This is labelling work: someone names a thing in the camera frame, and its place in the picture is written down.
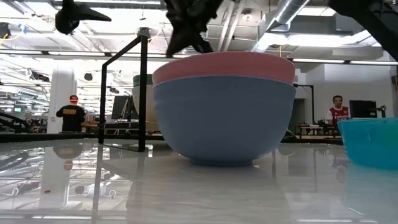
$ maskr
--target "bowl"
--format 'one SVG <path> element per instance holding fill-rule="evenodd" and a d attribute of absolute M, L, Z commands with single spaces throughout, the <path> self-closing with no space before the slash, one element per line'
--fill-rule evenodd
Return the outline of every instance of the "bowl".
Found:
<path fill-rule="evenodd" d="M 155 85 L 176 78 L 212 75 L 271 78 L 292 84 L 292 62 L 257 52 L 215 52 L 195 55 L 167 63 L 152 76 Z"/>
<path fill-rule="evenodd" d="M 248 166 L 278 146 L 295 88 L 266 78 L 200 76 L 153 88 L 160 132 L 170 147 L 206 166 Z"/>
<path fill-rule="evenodd" d="M 398 169 L 398 118 L 352 119 L 338 122 L 338 127 L 354 163 Z"/>
<path fill-rule="evenodd" d="M 139 75 L 136 75 L 133 78 L 134 88 L 131 90 L 132 93 L 132 100 L 134 102 L 134 107 L 136 108 L 137 113 L 139 114 Z M 152 94 L 152 75 L 148 75 L 147 77 L 147 108 L 146 108 L 146 121 L 151 123 L 156 123 L 156 116 L 155 116 L 155 104 L 154 104 L 154 97 Z"/>

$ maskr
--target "black stand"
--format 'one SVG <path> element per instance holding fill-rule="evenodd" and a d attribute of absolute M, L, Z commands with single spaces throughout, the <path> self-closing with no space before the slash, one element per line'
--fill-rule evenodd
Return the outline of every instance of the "black stand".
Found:
<path fill-rule="evenodd" d="M 293 84 L 294 87 L 310 87 L 311 88 L 311 107 L 312 107 L 312 124 L 316 124 L 315 122 L 315 105 L 314 105 L 314 95 L 313 95 L 313 85 L 299 85 L 299 84 Z"/>
<path fill-rule="evenodd" d="M 105 134 L 105 103 L 106 103 L 106 74 L 107 67 L 122 55 L 127 53 L 137 44 L 141 43 L 141 72 L 140 72 L 140 95 L 139 95 L 139 122 L 138 122 L 138 152 L 145 151 L 146 140 L 146 101 L 147 101 L 147 63 L 148 63 L 148 36 L 144 35 L 146 28 L 142 28 L 140 34 L 130 44 L 127 44 L 116 55 L 111 57 L 102 65 L 101 76 L 101 101 L 99 106 L 99 136 L 98 143 L 104 144 Z"/>
<path fill-rule="evenodd" d="M 382 118 L 386 118 L 387 107 L 385 105 L 382 105 L 381 107 L 377 108 L 377 110 L 381 112 Z"/>

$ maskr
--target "person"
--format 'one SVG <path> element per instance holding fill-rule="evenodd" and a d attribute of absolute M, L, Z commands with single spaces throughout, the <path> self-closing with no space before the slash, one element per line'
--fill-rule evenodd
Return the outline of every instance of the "person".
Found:
<path fill-rule="evenodd" d="M 77 105 L 78 97 L 69 97 L 69 105 L 63 106 L 57 111 L 57 117 L 63 119 L 62 132 L 81 132 L 81 124 L 85 122 L 86 112 Z"/>
<path fill-rule="evenodd" d="M 334 107 L 328 110 L 326 119 L 330 125 L 337 127 L 337 122 L 350 119 L 349 108 L 343 106 L 343 97 L 339 95 L 333 97 L 333 104 Z"/>

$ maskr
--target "ceiling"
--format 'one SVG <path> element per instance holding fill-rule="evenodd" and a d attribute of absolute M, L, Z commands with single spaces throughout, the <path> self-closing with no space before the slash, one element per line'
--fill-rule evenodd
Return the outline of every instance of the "ceiling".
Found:
<path fill-rule="evenodd" d="M 63 35 L 54 28 L 54 15 L 60 9 L 61 1 L 28 0 L 13 1 L 0 0 L 0 22 L 9 23 L 11 38 L 5 40 L 0 46 L 0 81 L 14 86 L 0 86 L 0 106 L 10 104 L 41 105 L 42 109 L 31 107 L 30 111 L 41 114 L 48 107 L 50 96 L 50 83 L 29 78 L 32 71 L 38 72 L 51 80 L 53 65 L 58 60 L 68 60 L 75 68 L 78 77 L 78 95 L 93 102 L 98 102 L 100 97 L 100 70 L 106 61 L 104 57 L 96 57 L 99 52 L 118 52 L 131 40 L 136 38 L 140 27 L 149 27 L 151 42 L 149 53 L 158 54 L 150 57 L 148 73 L 152 73 L 167 60 L 155 60 L 164 57 L 172 26 L 162 9 L 162 2 L 128 1 L 128 0 L 79 0 L 86 2 L 92 9 L 106 14 L 112 22 L 85 21 L 81 22 L 73 35 Z M 203 34 L 214 49 L 228 51 L 252 50 L 259 36 L 259 26 L 266 21 L 266 16 L 277 9 L 278 0 L 242 0 L 234 7 L 231 1 L 225 1 L 219 8 L 218 17 L 208 25 L 208 32 Z M 229 24 L 228 13 L 231 11 Z M 299 21 L 317 22 L 335 18 L 336 13 L 326 7 L 323 0 L 312 0 L 303 8 L 297 19 L 295 27 L 300 33 L 270 34 L 278 37 L 275 44 L 270 44 L 264 49 L 268 54 L 294 58 L 345 58 L 374 60 L 382 55 L 382 49 L 366 31 L 351 32 L 349 35 L 341 34 L 309 34 L 304 26 L 299 28 Z M 223 36 L 223 27 L 228 28 Z M 335 38 L 345 38 L 354 47 L 342 48 L 330 45 Z M 29 52 L 23 54 L 2 54 L 6 50 L 30 50 L 53 52 L 50 55 L 32 56 Z M 85 57 L 65 56 L 59 57 L 57 52 L 89 52 Z M 140 47 L 134 47 L 130 53 L 139 53 Z M 181 54 L 195 54 L 192 49 L 185 49 Z M 309 65 L 297 64 L 303 72 Z M 118 86 L 119 94 L 131 94 L 132 77 L 139 74 L 139 59 L 131 57 L 112 63 L 108 76 L 112 85 Z M 86 81 L 85 73 L 93 74 L 93 81 Z M 96 86 L 96 88 L 82 88 L 82 86 Z"/>

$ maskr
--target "black metal frame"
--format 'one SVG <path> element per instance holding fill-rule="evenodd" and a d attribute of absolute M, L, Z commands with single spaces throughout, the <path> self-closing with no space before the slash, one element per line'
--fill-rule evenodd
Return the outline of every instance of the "black metal frame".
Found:
<path fill-rule="evenodd" d="M 311 109 L 312 109 L 312 124 L 316 124 L 317 122 L 315 122 L 315 105 L 314 105 L 314 95 L 313 95 L 313 85 L 300 85 L 300 84 L 293 84 L 294 87 L 310 87 L 311 88 Z"/>
<path fill-rule="evenodd" d="M 102 65 L 101 76 L 101 101 L 99 106 L 99 135 L 98 143 L 104 144 L 105 137 L 105 104 L 106 104 L 106 76 L 108 65 L 122 57 L 125 53 L 141 43 L 141 67 L 140 67 L 140 91 L 139 91 L 139 122 L 138 122 L 138 152 L 145 151 L 146 140 L 146 101 L 147 101 L 147 63 L 148 63 L 148 39 L 149 37 L 140 33 L 130 44 L 127 44 L 116 55 L 111 57 Z"/>
<path fill-rule="evenodd" d="M 11 119 L 11 121 L 2 119 L 1 117 L 9 118 L 9 119 Z M 21 125 L 19 125 L 19 126 L 15 125 L 14 124 L 15 122 L 17 122 L 19 124 L 23 124 L 24 127 L 22 127 Z M 15 133 L 31 133 L 32 132 L 30 125 L 26 121 L 24 121 L 23 119 L 17 118 L 13 115 L 6 114 L 6 113 L 0 113 L 0 124 L 7 126 L 9 128 L 12 128 L 15 131 Z"/>

